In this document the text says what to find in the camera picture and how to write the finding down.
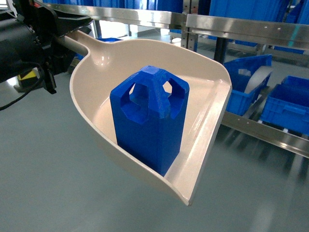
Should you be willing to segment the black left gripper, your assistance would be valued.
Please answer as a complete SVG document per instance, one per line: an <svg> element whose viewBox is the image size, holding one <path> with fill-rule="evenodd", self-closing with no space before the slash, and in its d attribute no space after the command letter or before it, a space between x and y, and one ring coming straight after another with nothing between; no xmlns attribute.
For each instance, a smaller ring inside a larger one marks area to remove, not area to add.
<svg viewBox="0 0 309 232"><path fill-rule="evenodd" d="M86 15L54 10L45 3L15 3L14 7L17 19L33 30L43 49L43 86L49 93L55 94L54 75L61 72L57 65L62 57L67 56L60 46L55 44L56 39L88 26L92 19Z"/></svg>

